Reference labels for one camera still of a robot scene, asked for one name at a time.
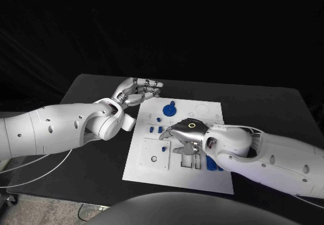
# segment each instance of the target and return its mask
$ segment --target black table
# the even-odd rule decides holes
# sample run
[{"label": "black table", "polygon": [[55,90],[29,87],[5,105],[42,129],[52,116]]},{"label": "black table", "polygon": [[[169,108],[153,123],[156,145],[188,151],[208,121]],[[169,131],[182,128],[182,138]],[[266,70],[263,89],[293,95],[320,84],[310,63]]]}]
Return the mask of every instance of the black table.
[{"label": "black table", "polygon": [[[81,75],[65,95],[63,104],[93,103],[109,98],[126,77]],[[222,103],[227,124],[257,127],[266,132],[296,138],[324,149],[324,137],[297,90],[260,86],[159,80],[165,83],[162,97]],[[139,106],[126,112],[137,117]],[[110,141],[96,141],[75,149],[61,167],[34,183],[9,188],[11,193],[65,199],[111,206],[136,196],[183,191],[217,195],[248,203],[309,224],[323,219],[323,210],[289,194],[232,173],[235,195],[160,186],[122,179],[133,131],[120,131]],[[54,169],[67,152],[22,168],[12,185],[24,183]]]}]

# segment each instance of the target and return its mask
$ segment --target white board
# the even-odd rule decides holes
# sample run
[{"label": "white board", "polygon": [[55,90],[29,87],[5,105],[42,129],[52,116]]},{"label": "white board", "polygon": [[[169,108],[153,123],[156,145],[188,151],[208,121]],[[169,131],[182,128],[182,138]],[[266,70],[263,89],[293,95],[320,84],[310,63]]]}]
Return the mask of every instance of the white board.
[{"label": "white board", "polygon": [[[176,103],[178,113],[168,117],[163,107],[172,101]],[[225,124],[221,103],[152,98],[140,105],[123,179],[234,194],[231,172],[208,170],[205,152],[201,150],[199,156],[182,156],[173,153],[175,148],[183,147],[179,140],[173,137],[159,140],[159,127],[165,132],[169,126],[186,118],[199,119],[208,126],[214,123]]]}]

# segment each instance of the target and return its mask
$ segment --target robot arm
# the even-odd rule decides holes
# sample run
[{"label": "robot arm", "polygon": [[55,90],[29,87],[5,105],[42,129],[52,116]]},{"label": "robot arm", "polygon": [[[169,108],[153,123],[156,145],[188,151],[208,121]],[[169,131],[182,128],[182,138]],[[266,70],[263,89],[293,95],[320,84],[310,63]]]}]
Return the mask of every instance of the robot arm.
[{"label": "robot arm", "polygon": [[54,154],[84,146],[90,141],[107,141],[122,128],[132,131],[136,119],[124,109],[159,97],[158,87],[163,87],[163,83],[129,78],[113,98],[93,104],[51,105],[0,119],[0,161],[27,155]]},{"label": "robot arm", "polygon": [[[175,153],[192,155],[204,150],[225,170],[291,195],[324,198],[323,149],[289,137],[251,134],[238,126],[208,127],[194,119],[169,127],[160,140],[169,136],[185,144]],[[251,158],[250,148],[257,151]]]}]

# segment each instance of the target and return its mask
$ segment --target black backdrop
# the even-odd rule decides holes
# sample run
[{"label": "black backdrop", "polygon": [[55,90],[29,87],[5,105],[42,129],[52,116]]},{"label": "black backdrop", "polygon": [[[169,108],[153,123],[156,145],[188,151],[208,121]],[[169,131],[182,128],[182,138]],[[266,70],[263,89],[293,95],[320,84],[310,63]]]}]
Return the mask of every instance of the black backdrop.
[{"label": "black backdrop", "polygon": [[313,106],[324,98],[323,39],[323,4],[6,0],[0,110],[58,104],[81,73],[290,87]]}]

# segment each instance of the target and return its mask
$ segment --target blue plastic part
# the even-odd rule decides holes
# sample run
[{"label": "blue plastic part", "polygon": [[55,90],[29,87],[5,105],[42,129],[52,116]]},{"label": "blue plastic part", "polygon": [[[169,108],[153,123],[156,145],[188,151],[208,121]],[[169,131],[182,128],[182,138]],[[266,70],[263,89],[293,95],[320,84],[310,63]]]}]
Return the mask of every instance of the blue plastic part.
[{"label": "blue plastic part", "polygon": [[208,170],[211,171],[218,170],[217,162],[209,156],[207,156],[207,164],[208,164]]},{"label": "blue plastic part", "polygon": [[175,116],[176,113],[178,113],[178,109],[175,107],[176,103],[175,101],[171,102],[171,105],[166,105],[165,108],[163,108],[163,114],[166,116]]}]

